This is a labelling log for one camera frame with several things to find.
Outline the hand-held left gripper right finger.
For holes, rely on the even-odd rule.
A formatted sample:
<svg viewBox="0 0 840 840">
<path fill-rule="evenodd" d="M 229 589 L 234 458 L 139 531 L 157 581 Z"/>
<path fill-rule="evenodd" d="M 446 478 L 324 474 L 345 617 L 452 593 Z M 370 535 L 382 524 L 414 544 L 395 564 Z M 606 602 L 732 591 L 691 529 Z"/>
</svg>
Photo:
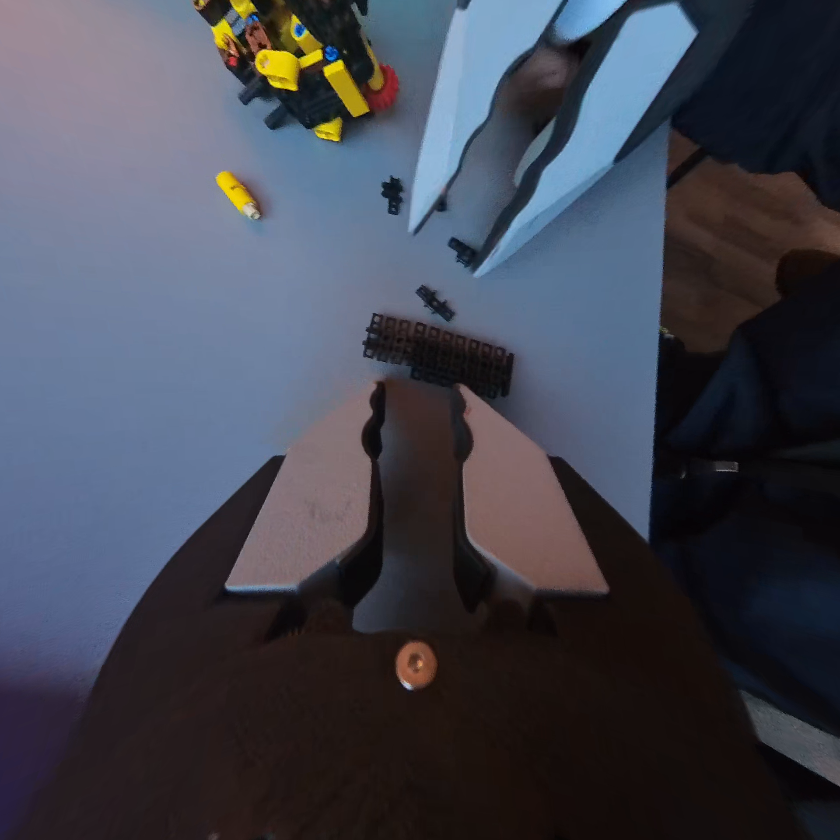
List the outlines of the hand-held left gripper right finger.
<svg viewBox="0 0 840 840">
<path fill-rule="evenodd" d="M 464 607 L 601 599 L 609 584 L 549 455 L 466 385 L 453 391 L 455 585 Z"/>
</svg>

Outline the long black lego track strip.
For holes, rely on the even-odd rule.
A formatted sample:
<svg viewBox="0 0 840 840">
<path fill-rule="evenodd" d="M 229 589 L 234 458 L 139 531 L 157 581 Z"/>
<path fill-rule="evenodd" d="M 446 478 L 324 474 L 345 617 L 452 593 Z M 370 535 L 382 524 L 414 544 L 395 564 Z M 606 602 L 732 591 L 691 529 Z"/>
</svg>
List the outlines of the long black lego track strip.
<svg viewBox="0 0 840 840">
<path fill-rule="evenodd" d="M 365 331 L 363 357 L 405 367 L 417 382 L 447 388 L 466 385 L 486 400 L 511 393 L 513 353 L 419 321 L 373 313 Z"/>
</svg>

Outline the person's right hand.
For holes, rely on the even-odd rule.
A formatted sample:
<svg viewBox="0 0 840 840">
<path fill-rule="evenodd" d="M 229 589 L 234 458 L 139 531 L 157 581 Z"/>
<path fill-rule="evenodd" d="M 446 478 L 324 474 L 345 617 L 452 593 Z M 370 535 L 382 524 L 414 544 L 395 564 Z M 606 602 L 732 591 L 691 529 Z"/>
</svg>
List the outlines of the person's right hand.
<svg viewBox="0 0 840 840">
<path fill-rule="evenodd" d="M 508 107 L 535 139 L 554 118 L 581 63 L 572 46 L 541 45 L 512 74 Z"/>
</svg>

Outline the yellow lego tracked vehicle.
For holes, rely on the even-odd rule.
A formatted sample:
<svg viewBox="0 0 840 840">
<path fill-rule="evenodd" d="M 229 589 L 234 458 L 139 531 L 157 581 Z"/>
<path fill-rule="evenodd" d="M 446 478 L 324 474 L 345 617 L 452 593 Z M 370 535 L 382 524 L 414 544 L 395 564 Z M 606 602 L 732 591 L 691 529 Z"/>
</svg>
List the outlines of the yellow lego tracked vehicle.
<svg viewBox="0 0 840 840">
<path fill-rule="evenodd" d="M 289 119 L 340 142 L 344 124 L 390 109 L 400 86 L 364 32 L 366 1 L 193 1 L 238 99 L 272 103 L 264 122 Z"/>
</svg>

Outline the two-link black lego track piece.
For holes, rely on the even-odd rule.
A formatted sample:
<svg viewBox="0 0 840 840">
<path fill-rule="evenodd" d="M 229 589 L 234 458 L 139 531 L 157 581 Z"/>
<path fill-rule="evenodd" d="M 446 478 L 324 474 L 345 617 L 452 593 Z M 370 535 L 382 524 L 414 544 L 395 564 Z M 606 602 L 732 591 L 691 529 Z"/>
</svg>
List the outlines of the two-link black lego track piece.
<svg viewBox="0 0 840 840">
<path fill-rule="evenodd" d="M 452 322 L 455 317 L 455 311 L 449 306 L 447 300 L 438 296 L 435 289 L 421 285 L 416 289 L 416 295 L 425 308 L 432 312 L 433 315 L 446 322 Z"/>
</svg>

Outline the black table leg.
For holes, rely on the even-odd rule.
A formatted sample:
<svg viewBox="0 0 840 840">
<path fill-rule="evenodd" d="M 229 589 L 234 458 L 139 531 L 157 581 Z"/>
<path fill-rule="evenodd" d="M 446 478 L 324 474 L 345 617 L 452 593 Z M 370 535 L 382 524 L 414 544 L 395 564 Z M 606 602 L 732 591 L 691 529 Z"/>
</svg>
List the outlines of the black table leg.
<svg viewBox="0 0 840 840">
<path fill-rule="evenodd" d="M 666 180 L 666 191 L 670 191 L 674 186 L 680 183 L 701 163 L 706 161 L 708 157 L 709 153 L 702 148 L 697 148 L 688 154 L 687 157 L 668 174 Z"/>
</svg>

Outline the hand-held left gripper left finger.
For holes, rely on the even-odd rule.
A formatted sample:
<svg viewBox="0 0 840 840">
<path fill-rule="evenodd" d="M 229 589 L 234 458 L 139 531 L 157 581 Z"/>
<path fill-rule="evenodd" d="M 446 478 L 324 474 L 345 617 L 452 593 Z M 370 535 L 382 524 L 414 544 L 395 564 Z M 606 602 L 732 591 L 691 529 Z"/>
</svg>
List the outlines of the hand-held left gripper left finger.
<svg viewBox="0 0 840 840">
<path fill-rule="evenodd" d="M 356 607 L 382 571 L 385 385 L 367 384 L 283 457 L 225 583 L 237 595 Z"/>
</svg>

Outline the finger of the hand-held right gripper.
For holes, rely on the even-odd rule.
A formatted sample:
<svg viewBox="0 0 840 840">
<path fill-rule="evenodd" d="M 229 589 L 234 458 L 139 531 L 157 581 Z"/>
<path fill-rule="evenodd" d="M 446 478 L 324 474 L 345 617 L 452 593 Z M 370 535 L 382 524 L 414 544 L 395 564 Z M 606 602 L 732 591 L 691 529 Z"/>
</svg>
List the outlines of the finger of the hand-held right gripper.
<svg viewBox="0 0 840 840">
<path fill-rule="evenodd" d="M 416 160 L 408 211 L 415 235 L 454 183 L 495 107 L 501 83 L 530 57 L 564 8 L 561 1 L 458 2 Z"/>
<path fill-rule="evenodd" d="M 517 190 L 474 261 L 483 277 L 609 172 L 695 38 L 679 2 L 633 2 L 595 33 L 555 117 L 520 162 Z"/>
</svg>

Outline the yellow lego pin connector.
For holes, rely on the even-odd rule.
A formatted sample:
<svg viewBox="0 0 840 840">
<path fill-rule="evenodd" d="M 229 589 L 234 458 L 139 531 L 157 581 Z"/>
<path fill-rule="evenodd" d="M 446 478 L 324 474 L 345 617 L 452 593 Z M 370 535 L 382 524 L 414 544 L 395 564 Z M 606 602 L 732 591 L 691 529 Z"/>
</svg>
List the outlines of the yellow lego pin connector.
<svg viewBox="0 0 840 840">
<path fill-rule="evenodd" d="M 252 221 L 259 221 L 263 217 L 256 198 L 232 172 L 219 172 L 216 175 L 216 184 L 243 216 Z"/>
</svg>

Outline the person's leg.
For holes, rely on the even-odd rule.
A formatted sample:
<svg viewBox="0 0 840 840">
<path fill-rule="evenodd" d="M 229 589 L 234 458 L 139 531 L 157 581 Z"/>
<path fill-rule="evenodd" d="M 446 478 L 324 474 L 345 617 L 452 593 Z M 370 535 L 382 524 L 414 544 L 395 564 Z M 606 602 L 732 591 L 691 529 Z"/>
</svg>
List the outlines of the person's leg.
<svg viewBox="0 0 840 840">
<path fill-rule="evenodd" d="M 792 251 L 725 350 L 660 339 L 649 526 L 737 685 L 836 736 L 838 271 Z M 692 458 L 740 471 L 683 477 Z"/>
</svg>

